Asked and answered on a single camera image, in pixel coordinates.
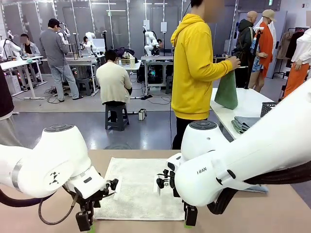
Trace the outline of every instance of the black jacket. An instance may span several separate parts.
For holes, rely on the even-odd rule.
[[[241,60],[242,66],[248,65],[247,59],[251,56],[250,48],[252,46],[253,41],[252,41],[250,27],[252,28],[253,37],[254,37],[255,31],[253,29],[253,26],[254,25],[246,19],[242,19],[239,24],[239,37],[237,39],[237,45],[236,45],[236,48],[234,49],[233,55],[236,55],[237,52],[246,53],[246,56],[244,56]]]
[[[0,67],[0,117],[3,117],[13,111],[14,105],[6,83],[4,73]]]

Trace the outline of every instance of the person in yellow hoodie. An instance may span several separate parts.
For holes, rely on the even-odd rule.
[[[240,67],[236,57],[213,63],[211,32],[207,23],[214,22],[223,7],[223,0],[191,0],[191,14],[183,18],[171,37],[175,47],[172,108],[177,128],[173,150],[181,148],[189,123],[208,118],[212,81]]]

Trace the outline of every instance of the white cloth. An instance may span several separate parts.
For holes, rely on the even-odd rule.
[[[254,28],[258,28],[260,26],[260,24],[262,23],[262,17],[259,20],[259,22],[255,25]],[[272,54],[274,52],[274,49],[276,48],[276,28],[274,27],[273,22],[271,22],[270,24],[268,24],[268,28],[270,29],[272,38],[273,38],[273,47],[272,47]]]
[[[302,64],[311,63],[311,29],[305,31],[305,33],[297,39],[297,47],[292,57],[292,62],[298,60],[302,61]]]
[[[97,69],[96,77],[101,86],[102,103],[107,101],[127,103],[130,100],[130,95],[125,88],[131,89],[132,84],[123,67],[107,62]]]
[[[182,221],[184,205],[173,197],[170,187],[154,192],[155,175],[166,167],[166,159],[112,158],[105,179],[119,179],[117,196],[104,198],[101,208],[94,208],[95,219]]]
[[[0,120],[5,120],[7,118],[10,118],[12,114],[13,114],[13,111],[10,112],[9,114],[5,115],[5,116],[0,117]]]

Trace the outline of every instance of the gray jacket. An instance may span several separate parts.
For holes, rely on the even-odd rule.
[[[22,44],[20,47],[21,47],[21,55],[23,55],[25,51],[25,44]],[[34,55],[34,57],[41,56],[41,53],[37,45],[35,45],[35,43],[33,42],[30,42],[30,50],[31,50],[31,53]]]
[[[68,49],[59,34],[52,29],[41,32],[41,47],[47,56],[49,66],[62,67],[67,65],[65,54]]]

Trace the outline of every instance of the black basket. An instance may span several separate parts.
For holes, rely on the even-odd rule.
[[[266,115],[268,112],[271,111],[273,107],[275,107],[278,104],[278,102],[263,102],[262,103],[262,108],[261,108],[261,114],[260,117],[263,117]]]

